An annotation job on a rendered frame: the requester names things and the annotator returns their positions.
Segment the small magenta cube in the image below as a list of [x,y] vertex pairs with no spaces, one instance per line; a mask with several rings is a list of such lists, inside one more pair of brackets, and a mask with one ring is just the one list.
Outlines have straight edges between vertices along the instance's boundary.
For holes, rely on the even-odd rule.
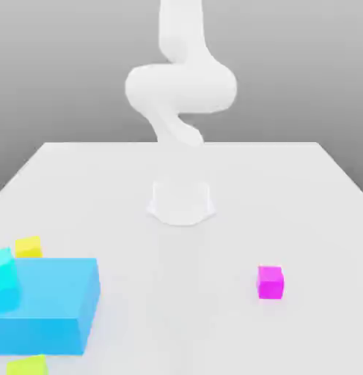
[[263,266],[257,268],[257,293],[260,299],[282,299],[285,279],[279,266]]

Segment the small yellow cube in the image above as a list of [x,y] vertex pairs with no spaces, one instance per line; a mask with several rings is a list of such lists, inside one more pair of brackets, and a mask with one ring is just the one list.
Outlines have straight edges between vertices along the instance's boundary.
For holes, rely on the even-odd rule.
[[26,237],[15,241],[16,258],[41,258],[42,256],[39,236]]

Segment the small cyan cube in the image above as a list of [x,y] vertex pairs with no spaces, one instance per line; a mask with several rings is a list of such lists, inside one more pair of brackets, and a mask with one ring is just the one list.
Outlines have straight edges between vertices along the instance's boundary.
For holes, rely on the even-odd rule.
[[20,298],[17,267],[10,248],[0,249],[0,313],[12,310]]

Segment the small lime cube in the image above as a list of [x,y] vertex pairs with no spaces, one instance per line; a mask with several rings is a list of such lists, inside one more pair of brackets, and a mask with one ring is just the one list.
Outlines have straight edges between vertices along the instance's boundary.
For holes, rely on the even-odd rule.
[[48,375],[44,354],[12,360],[7,363],[6,375]]

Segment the large blue box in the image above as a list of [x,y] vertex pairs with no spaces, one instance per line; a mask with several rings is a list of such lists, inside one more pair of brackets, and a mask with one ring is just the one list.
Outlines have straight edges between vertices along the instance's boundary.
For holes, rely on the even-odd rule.
[[82,355],[99,296],[94,258],[16,259],[17,280],[0,290],[0,356]]

